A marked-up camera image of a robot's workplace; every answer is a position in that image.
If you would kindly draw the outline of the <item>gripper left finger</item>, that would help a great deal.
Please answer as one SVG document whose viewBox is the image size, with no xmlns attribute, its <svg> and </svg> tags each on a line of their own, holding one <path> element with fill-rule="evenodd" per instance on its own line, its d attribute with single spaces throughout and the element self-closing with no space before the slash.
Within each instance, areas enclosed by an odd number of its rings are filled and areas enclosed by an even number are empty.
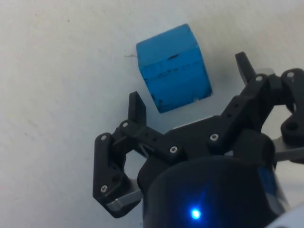
<svg viewBox="0 0 304 228">
<path fill-rule="evenodd" d="M 93 197 L 114 218 L 128 214 L 162 172 L 185 160 L 183 146 L 148 127 L 146 120 L 146 106 L 132 92 L 127 119 L 114 133 L 103 133 L 95 140 Z M 126 155 L 132 151 L 146 159 L 136 179 L 124 170 Z"/>
</svg>

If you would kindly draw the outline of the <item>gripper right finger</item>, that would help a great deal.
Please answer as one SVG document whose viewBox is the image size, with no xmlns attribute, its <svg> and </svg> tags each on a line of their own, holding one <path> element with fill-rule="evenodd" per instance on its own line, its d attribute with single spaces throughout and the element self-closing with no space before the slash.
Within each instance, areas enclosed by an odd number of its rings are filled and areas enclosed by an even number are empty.
<svg viewBox="0 0 304 228">
<path fill-rule="evenodd" d="M 292 113 L 281 125 L 284 142 L 292 146 L 304 144 L 304 71 L 294 68 L 281 76 L 257 74 L 245 52 L 235 55 L 237 66 L 245 88 L 233 97 L 219 116 L 211 134 L 216 140 L 209 140 L 208 146 L 215 154 L 228 150 L 242 130 L 260 132 L 276 105 L 285 105 Z"/>
</svg>

